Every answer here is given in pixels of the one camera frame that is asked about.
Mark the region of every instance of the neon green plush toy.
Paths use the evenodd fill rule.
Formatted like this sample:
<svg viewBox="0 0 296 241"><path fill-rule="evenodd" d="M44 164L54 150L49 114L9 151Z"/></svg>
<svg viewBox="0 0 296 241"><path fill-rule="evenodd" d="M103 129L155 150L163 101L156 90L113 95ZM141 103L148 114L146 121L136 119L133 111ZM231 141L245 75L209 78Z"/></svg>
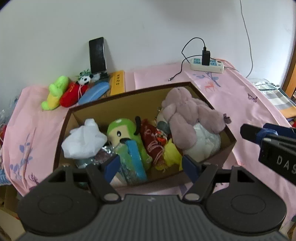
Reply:
<svg viewBox="0 0 296 241"><path fill-rule="evenodd" d="M107 137L113 147L116 147L120 141L124 141L125 139L135 140L137 142L144 169L147 171L151 166L152 158L146 152L141 139L140 118L136 117L136 123L137 125L135 125L135 123L131 120L125 118L117 119L111 122L111 124L108 126Z"/></svg>
<svg viewBox="0 0 296 241"><path fill-rule="evenodd" d="M56 82L49 86L49 95L46 101L41 103L43 110L54 110L59 106L59 100L66 92L69 84L67 76L60 76Z"/></svg>

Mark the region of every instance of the smartphone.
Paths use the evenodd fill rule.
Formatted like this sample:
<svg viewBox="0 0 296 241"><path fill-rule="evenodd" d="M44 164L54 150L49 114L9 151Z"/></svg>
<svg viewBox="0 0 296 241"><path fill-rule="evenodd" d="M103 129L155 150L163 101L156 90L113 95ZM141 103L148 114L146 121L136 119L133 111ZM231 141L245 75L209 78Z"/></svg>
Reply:
<svg viewBox="0 0 296 241"><path fill-rule="evenodd" d="M106 71L103 37L89 41L89 60L92 74Z"/></svg>

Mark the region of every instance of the metal screw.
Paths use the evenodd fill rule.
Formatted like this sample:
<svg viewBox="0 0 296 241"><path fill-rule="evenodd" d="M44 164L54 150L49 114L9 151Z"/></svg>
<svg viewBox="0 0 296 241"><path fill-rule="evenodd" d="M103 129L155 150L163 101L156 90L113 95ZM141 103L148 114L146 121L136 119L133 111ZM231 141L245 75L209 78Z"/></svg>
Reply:
<svg viewBox="0 0 296 241"><path fill-rule="evenodd" d="M119 198L119 196L116 194L116 193L107 193L105 196L104 196L104 199L106 201L117 201Z"/></svg>
<svg viewBox="0 0 296 241"><path fill-rule="evenodd" d="M200 196L196 193L187 193L185 195L185 199L187 201L197 201L197 200L199 200L199 198L200 198Z"/></svg>

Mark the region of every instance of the wooden door frame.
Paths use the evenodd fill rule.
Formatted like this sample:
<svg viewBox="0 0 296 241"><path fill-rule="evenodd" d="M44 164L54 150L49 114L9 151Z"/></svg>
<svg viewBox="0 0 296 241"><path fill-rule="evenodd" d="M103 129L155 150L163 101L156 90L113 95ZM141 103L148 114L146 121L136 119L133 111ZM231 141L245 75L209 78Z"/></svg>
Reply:
<svg viewBox="0 0 296 241"><path fill-rule="evenodd" d="M287 75L285 81L283 83L283 91L289 96L290 98L294 94L296 88L296 37L294 43L294 50L291 56L290 66L287 71Z"/></svg>

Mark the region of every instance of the red package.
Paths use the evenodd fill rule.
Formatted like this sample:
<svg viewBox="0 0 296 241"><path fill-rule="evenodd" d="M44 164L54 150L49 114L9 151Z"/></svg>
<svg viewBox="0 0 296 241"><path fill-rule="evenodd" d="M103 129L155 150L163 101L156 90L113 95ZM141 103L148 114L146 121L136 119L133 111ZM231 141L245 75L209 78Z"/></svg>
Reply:
<svg viewBox="0 0 296 241"><path fill-rule="evenodd" d="M141 122L140 134L148 155L152 157L153 165L165 165L163 159L164 148L156 140L156 131L156 127L151 125L147 119Z"/></svg>
<svg viewBox="0 0 296 241"><path fill-rule="evenodd" d="M1 146L3 145L3 140L4 140L6 127L7 127L7 125L5 125L5 124L0 126L0 145Z"/></svg>
<svg viewBox="0 0 296 241"><path fill-rule="evenodd" d="M77 83L71 82L69 84L68 90L61 97L59 104L63 107L70 107L76 104L87 91L87 89L87 85L79 85Z"/></svg>

